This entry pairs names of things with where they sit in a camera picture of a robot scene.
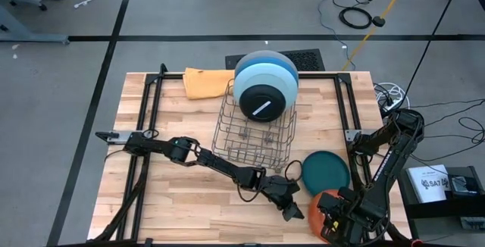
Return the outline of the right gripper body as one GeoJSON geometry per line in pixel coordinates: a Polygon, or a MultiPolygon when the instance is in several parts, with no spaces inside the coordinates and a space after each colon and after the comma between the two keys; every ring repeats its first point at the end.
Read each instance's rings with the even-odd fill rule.
{"type": "Polygon", "coordinates": [[[385,228],[385,207],[366,197],[366,192],[356,192],[349,188],[340,188],[339,196],[343,199],[340,209],[338,235],[341,243],[361,243],[363,235],[375,232],[373,239],[364,243],[374,243],[383,238],[385,228]]]}

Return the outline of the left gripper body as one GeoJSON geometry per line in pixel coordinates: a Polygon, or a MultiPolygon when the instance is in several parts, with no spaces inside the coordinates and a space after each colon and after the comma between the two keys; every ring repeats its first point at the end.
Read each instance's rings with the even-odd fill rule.
{"type": "Polygon", "coordinates": [[[295,180],[287,180],[285,177],[264,177],[260,190],[274,204],[289,204],[294,202],[293,195],[300,187],[295,180]]]}

